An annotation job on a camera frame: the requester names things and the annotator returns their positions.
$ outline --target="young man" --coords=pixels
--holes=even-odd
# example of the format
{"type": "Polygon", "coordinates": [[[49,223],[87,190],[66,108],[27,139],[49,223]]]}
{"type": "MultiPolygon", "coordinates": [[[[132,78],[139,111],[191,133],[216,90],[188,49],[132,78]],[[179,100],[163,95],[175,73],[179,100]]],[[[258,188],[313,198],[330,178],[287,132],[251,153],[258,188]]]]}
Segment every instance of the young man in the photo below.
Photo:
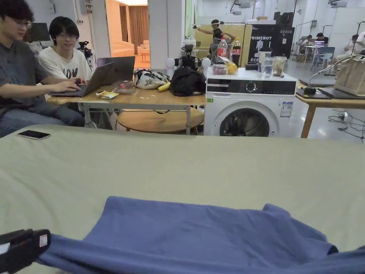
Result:
{"type": "Polygon", "coordinates": [[[90,80],[89,64],[84,54],[74,48],[80,36],[76,24],[70,18],[57,17],[50,24],[49,34],[54,46],[39,54],[39,62],[49,75],[62,79],[81,77],[90,80]]]}
{"type": "Polygon", "coordinates": [[[29,125],[85,124],[77,112],[45,101],[45,94],[79,90],[75,83],[85,80],[48,76],[22,42],[33,20],[25,0],[0,0],[0,137],[29,125]]]}
{"type": "Polygon", "coordinates": [[[324,44],[327,45],[328,44],[328,37],[325,37],[323,35],[323,33],[318,33],[317,34],[317,41],[324,41],[324,44]]]}
{"type": "Polygon", "coordinates": [[[198,31],[201,31],[205,34],[213,34],[213,38],[218,38],[218,39],[222,39],[223,36],[228,35],[231,38],[231,43],[235,41],[235,39],[236,39],[235,36],[228,34],[228,33],[224,33],[220,30],[219,21],[217,19],[212,21],[211,26],[213,28],[213,31],[202,30],[200,28],[198,28],[198,31]]]}

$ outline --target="hand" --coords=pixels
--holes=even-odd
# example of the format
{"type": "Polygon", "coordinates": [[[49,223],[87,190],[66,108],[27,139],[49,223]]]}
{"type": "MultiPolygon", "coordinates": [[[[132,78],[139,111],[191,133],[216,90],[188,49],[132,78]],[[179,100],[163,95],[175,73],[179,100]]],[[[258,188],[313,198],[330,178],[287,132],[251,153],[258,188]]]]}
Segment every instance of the hand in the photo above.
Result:
{"type": "Polygon", "coordinates": [[[70,79],[70,81],[75,83],[76,85],[87,85],[85,79],[81,77],[73,77],[70,79]]]}
{"type": "Polygon", "coordinates": [[[80,90],[80,88],[74,83],[70,81],[60,82],[55,85],[51,85],[53,92],[65,92],[65,91],[74,91],[80,90]]]}

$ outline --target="knob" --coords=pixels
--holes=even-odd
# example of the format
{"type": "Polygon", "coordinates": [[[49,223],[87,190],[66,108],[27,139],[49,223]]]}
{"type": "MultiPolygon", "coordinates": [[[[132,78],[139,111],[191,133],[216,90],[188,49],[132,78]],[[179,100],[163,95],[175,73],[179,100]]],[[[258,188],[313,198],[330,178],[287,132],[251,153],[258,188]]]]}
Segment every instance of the knob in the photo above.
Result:
{"type": "Polygon", "coordinates": [[[254,91],[256,91],[256,84],[255,84],[255,82],[252,82],[252,81],[248,82],[246,84],[246,91],[248,91],[248,92],[254,92],[254,91]]]}

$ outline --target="cola bottle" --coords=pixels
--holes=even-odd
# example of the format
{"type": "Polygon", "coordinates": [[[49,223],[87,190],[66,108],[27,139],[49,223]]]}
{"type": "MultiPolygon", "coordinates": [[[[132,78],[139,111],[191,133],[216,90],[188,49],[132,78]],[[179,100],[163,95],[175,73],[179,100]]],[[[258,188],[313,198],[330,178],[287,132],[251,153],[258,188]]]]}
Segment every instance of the cola bottle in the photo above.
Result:
{"type": "Polygon", "coordinates": [[[239,43],[239,40],[237,40],[233,46],[233,51],[232,51],[232,62],[235,63],[237,67],[239,67],[240,56],[241,56],[241,44],[239,43]]]}

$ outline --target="soda bottle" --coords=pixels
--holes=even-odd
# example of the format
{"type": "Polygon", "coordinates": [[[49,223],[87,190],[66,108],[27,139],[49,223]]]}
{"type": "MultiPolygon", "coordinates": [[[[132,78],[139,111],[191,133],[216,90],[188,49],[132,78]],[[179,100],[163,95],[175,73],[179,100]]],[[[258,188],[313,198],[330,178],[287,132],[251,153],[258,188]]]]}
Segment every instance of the soda bottle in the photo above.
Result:
{"type": "Polygon", "coordinates": [[[219,57],[227,57],[228,56],[228,45],[226,42],[226,39],[223,37],[221,42],[218,45],[218,51],[217,51],[217,61],[222,61],[219,57]]]}
{"type": "Polygon", "coordinates": [[[233,51],[232,51],[232,61],[233,63],[236,64],[237,67],[239,67],[240,56],[241,56],[241,44],[239,43],[239,40],[237,40],[233,46],[233,51]]]}

